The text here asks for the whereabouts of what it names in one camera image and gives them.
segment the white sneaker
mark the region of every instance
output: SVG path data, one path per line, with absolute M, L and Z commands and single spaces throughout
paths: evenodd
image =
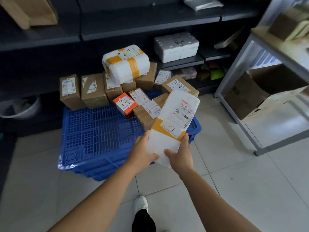
M 133 206 L 134 215 L 136 215 L 137 212 L 142 209 L 146 209 L 148 212 L 147 199 L 145 198 L 145 196 L 141 195 L 141 196 L 138 196 L 134 201 L 134 206 Z

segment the plastic bag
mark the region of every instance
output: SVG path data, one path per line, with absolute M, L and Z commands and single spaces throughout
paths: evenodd
M 223 6 L 218 0 L 183 0 L 183 2 L 195 11 Z

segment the blue plastic pallet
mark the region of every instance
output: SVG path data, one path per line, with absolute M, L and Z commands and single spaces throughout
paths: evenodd
M 161 91 L 145 91 L 150 99 Z M 187 129 L 189 141 L 200 132 L 194 117 Z M 127 120 L 114 104 L 95 109 L 71 111 L 64 108 L 61 153 L 58 168 L 93 177 L 108 178 L 119 168 L 138 136 L 144 131 L 136 118 Z

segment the white plastic-wrapped package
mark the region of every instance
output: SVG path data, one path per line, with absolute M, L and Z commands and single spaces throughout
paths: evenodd
M 103 55 L 102 64 L 116 84 L 123 84 L 149 72 L 148 56 L 136 45 Z
M 158 36 L 154 50 L 163 63 L 196 55 L 199 41 L 188 32 Z
M 173 90 L 155 123 L 151 127 L 146 145 L 148 153 L 157 153 L 160 157 L 155 162 L 169 168 L 170 161 L 164 149 L 177 152 L 180 142 L 189 127 L 200 100 L 195 96 L 181 91 Z
M 195 11 L 223 6 L 218 0 L 183 0 L 183 2 Z

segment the leg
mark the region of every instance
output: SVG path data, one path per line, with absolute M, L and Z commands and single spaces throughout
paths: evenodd
M 156 232 L 155 222 L 148 214 L 148 203 L 144 196 L 135 200 L 134 213 L 132 232 Z

